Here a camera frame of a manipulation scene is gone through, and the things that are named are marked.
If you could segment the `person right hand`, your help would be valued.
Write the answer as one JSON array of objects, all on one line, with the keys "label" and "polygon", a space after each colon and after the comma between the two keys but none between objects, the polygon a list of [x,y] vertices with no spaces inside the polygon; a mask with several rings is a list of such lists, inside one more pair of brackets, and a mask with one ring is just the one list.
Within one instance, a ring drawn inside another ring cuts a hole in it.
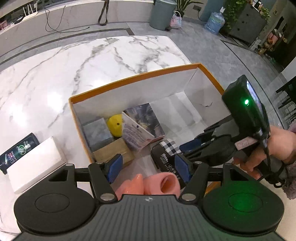
[{"label": "person right hand", "polygon": [[[267,141],[269,155],[286,164],[292,164],[295,161],[295,133],[277,128],[276,126],[271,126],[270,130],[271,136]],[[262,147],[258,147],[246,161],[234,158],[234,164],[240,165],[242,170],[257,180],[261,177],[261,174],[255,168],[264,159],[266,159],[266,154]]]}]

